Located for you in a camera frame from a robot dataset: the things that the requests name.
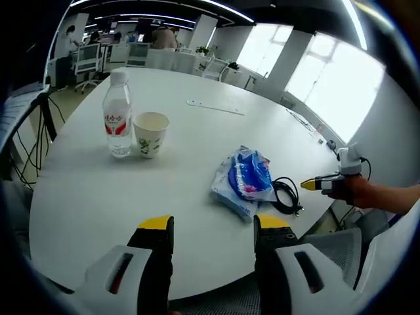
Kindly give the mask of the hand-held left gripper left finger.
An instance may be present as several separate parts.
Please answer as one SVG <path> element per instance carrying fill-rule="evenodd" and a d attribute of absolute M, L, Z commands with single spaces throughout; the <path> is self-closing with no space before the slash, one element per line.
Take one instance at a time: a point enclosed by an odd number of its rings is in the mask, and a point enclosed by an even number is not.
<path fill-rule="evenodd" d="M 173 247 L 174 217 L 145 220 L 87 269 L 75 297 L 92 314 L 168 314 Z"/>

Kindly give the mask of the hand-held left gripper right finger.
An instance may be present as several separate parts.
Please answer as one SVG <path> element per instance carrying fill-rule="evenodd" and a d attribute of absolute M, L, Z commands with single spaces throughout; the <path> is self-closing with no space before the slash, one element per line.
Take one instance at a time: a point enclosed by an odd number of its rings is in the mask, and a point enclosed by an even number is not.
<path fill-rule="evenodd" d="M 261 314 L 344 314 L 355 292 L 343 270 L 285 221 L 255 215 L 255 275 Z"/>

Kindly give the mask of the person's right hand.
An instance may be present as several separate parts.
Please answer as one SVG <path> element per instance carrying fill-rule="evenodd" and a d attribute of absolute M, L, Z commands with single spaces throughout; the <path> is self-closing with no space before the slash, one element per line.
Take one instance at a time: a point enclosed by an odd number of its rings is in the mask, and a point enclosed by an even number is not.
<path fill-rule="evenodd" d="M 323 190 L 322 194 L 360 209 L 372 208 L 375 205 L 375 186 L 360 175 L 335 181 L 333 188 L 329 192 Z"/>

